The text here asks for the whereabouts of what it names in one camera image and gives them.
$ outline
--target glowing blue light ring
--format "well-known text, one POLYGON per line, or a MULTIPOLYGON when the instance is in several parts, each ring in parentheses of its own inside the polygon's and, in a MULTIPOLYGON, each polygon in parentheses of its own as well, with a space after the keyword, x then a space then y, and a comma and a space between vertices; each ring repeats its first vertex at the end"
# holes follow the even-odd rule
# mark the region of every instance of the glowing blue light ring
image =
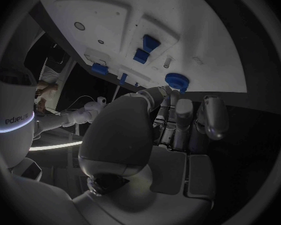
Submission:
POLYGON ((21 125, 19 125, 19 126, 13 127, 13 128, 0 130, 0 134, 8 133, 8 132, 17 130, 17 129, 21 128, 21 127, 24 127, 25 125, 27 125, 28 123, 30 123, 33 119, 34 119, 34 112, 32 112, 32 117, 31 117, 28 121, 24 122, 23 124, 21 124, 21 125))

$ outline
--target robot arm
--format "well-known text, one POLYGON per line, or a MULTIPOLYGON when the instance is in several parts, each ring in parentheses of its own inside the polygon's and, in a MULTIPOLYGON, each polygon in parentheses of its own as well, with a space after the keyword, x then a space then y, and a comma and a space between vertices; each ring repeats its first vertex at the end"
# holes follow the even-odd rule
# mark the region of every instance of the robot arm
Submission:
POLYGON ((84 107, 76 111, 65 111, 60 115, 50 115, 38 117, 34 119, 34 140, 40 138, 40 134, 44 131, 63 127, 70 127, 74 124, 92 123, 101 110, 106 106, 106 99, 98 97, 97 102, 91 101, 84 107))

